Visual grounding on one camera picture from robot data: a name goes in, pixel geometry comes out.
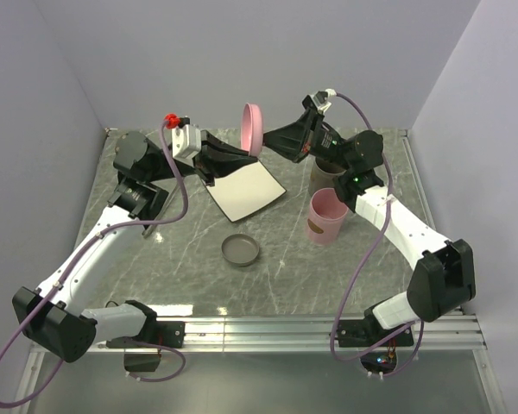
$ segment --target round lid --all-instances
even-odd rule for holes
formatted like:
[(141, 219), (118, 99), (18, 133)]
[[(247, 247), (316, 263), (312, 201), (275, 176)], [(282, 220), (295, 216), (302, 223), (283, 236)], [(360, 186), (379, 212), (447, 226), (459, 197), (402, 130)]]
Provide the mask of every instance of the round lid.
[(259, 243), (248, 235), (229, 235), (221, 245), (223, 256), (236, 266), (248, 266), (259, 255)]

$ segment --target white enclosure wall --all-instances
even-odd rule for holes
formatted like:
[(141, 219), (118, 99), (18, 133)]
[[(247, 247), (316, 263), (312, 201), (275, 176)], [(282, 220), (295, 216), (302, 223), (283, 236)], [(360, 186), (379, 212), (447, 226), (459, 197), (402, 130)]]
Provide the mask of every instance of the white enclosure wall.
[[(281, 126), (333, 87), (409, 128), (479, 0), (35, 2), (104, 126), (235, 127), (246, 102)], [(329, 121), (362, 125), (344, 105)]]
[(483, 0), (413, 127), (439, 229), (476, 257), (477, 313), (518, 413), (518, 0)]
[[(104, 131), (36, 6), (0, 0), (0, 348), (17, 326), (11, 298), (68, 256)], [(0, 367), (11, 400), (21, 338)]]

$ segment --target white connector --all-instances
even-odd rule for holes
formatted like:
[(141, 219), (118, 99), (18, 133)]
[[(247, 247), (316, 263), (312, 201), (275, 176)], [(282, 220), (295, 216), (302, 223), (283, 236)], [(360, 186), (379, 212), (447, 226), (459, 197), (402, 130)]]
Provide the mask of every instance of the white connector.
[(406, 292), (398, 293), (380, 303), (372, 313), (384, 329), (392, 329), (403, 323), (419, 319), (408, 302)]
[(193, 125), (171, 129), (173, 157), (191, 160), (201, 150), (201, 131)]

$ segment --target gray table surface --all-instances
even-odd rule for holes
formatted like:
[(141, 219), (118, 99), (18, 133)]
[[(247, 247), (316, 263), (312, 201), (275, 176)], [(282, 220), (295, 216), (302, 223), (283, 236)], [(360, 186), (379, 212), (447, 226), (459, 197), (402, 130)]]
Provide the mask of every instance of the gray table surface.
[[(238, 129), (212, 129), (215, 136), (239, 145)], [(117, 183), (112, 166), (116, 140), (126, 131), (112, 130), (106, 139), (97, 177), (79, 239), (98, 220)], [(143, 130), (158, 142), (157, 132)], [(426, 221), (403, 131), (381, 129), (384, 148), (395, 177), (395, 195)], [(355, 129), (340, 129), (343, 137)], [(269, 207), (238, 223), (230, 223), (197, 177), (185, 179), (190, 206), (180, 222), (162, 226), (147, 239), (135, 242), (119, 256), (101, 280), (90, 307), (108, 300), (136, 299), (163, 306), (169, 315), (267, 316), (282, 314), (332, 314), (343, 290), (377, 230), (350, 213), (338, 240), (329, 247), (306, 238), (307, 193), (313, 158), (296, 165), (265, 149), (260, 159), (287, 193)], [(385, 180), (382, 168), (377, 170)], [(174, 181), (160, 182), (168, 191)], [(180, 192), (163, 215), (180, 211)], [(220, 253), (222, 240), (245, 233), (259, 241), (259, 260), (234, 268)], [(346, 313), (365, 308), (406, 289), (412, 271), (401, 254), (386, 240), (370, 258), (351, 294)]]

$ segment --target red connector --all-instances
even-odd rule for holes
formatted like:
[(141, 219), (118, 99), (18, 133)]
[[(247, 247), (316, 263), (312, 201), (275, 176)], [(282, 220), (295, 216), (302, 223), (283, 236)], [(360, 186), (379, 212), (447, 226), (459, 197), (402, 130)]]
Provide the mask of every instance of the red connector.
[(180, 124), (180, 118), (178, 118), (175, 114), (167, 114), (165, 116), (165, 120), (168, 121), (167, 129), (175, 129)]

